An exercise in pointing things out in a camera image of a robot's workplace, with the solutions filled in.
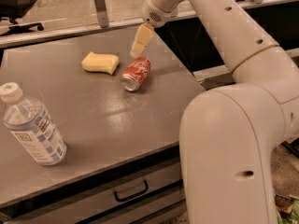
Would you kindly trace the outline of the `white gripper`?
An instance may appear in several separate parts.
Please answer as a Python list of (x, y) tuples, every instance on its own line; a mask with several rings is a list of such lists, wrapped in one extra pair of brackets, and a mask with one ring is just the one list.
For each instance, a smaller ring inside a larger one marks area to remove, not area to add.
[(136, 30), (130, 55), (137, 58), (153, 38), (154, 28), (164, 26), (177, 15), (178, 0), (145, 0), (142, 6), (142, 19), (145, 23)]

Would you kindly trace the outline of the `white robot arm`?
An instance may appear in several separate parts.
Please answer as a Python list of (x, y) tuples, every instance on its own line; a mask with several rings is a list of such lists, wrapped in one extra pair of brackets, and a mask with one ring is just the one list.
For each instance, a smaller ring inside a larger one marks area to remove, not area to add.
[[(183, 0), (145, 0), (163, 26)], [(234, 0), (189, 0), (234, 82), (186, 107), (180, 163), (190, 224), (278, 224), (273, 149), (299, 133), (299, 69)]]

